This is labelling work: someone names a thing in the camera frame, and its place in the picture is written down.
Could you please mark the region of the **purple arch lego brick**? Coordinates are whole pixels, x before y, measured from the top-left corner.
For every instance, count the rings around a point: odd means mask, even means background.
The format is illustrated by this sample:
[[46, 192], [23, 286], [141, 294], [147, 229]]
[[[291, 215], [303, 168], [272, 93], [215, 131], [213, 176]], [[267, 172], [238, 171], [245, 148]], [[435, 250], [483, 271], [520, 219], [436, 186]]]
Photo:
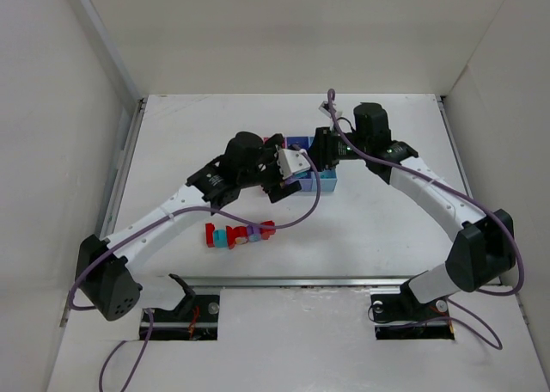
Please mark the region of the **purple arch lego brick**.
[[258, 242], [261, 240], [260, 228], [253, 225], [247, 227], [247, 239], [249, 242]]

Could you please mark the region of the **red lego pile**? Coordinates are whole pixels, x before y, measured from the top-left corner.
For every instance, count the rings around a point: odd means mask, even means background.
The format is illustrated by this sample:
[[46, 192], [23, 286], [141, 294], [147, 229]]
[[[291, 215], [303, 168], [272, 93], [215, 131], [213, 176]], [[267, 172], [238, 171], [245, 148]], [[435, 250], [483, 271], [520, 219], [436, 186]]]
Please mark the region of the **red lego pile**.
[[[273, 226], [273, 221], [266, 221], [260, 224], [261, 240], [269, 240], [276, 233], [275, 229], [269, 229]], [[227, 248], [233, 249], [235, 246], [249, 243], [247, 226], [226, 226], [224, 229], [217, 229], [212, 223], [205, 225], [205, 244], [208, 248]]]

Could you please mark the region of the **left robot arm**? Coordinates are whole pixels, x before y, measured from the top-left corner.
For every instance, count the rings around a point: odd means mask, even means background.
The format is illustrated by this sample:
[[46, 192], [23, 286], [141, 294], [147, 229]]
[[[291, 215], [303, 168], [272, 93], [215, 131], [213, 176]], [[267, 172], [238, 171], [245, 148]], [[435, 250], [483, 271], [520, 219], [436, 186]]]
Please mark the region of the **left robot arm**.
[[103, 239], [87, 237], [79, 248], [76, 288], [109, 322], [134, 308], [186, 314], [195, 298], [190, 285], [177, 274], [148, 276], [140, 268], [175, 237], [237, 200], [241, 190], [261, 187], [276, 203], [300, 190], [289, 179], [310, 167], [302, 151], [284, 147], [280, 134], [263, 140], [238, 132], [222, 155], [149, 214]]

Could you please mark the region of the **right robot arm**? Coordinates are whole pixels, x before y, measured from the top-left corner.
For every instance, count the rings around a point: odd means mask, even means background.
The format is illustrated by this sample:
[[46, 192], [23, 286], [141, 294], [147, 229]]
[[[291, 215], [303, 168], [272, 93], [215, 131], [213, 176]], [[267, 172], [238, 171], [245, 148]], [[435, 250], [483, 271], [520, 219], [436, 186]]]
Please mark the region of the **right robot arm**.
[[378, 103], [353, 110], [355, 127], [319, 127], [308, 153], [317, 168], [345, 160], [365, 161], [367, 169], [404, 193], [435, 220], [452, 242], [439, 266], [414, 276], [394, 294], [375, 294], [376, 323], [412, 322], [438, 315], [436, 304], [459, 291], [473, 292], [516, 264], [513, 221], [504, 210], [479, 208], [439, 180], [409, 144], [392, 138], [388, 114]]

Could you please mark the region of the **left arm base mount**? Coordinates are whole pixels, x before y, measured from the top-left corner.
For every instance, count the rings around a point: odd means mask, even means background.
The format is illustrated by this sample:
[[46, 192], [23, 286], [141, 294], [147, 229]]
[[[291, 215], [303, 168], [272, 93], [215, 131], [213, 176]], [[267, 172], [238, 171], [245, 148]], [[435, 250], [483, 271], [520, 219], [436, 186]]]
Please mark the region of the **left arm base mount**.
[[151, 340], [211, 341], [218, 337], [220, 293], [199, 293], [184, 315], [175, 311], [153, 309]]

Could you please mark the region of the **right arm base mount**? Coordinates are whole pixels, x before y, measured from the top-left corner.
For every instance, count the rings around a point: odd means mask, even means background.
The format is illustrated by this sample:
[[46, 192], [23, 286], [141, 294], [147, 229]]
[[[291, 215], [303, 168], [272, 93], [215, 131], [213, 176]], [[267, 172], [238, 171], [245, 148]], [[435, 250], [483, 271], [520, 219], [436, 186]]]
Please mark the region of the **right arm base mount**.
[[397, 293], [374, 293], [368, 313], [377, 340], [455, 339], [445, 298], [407, 309]]

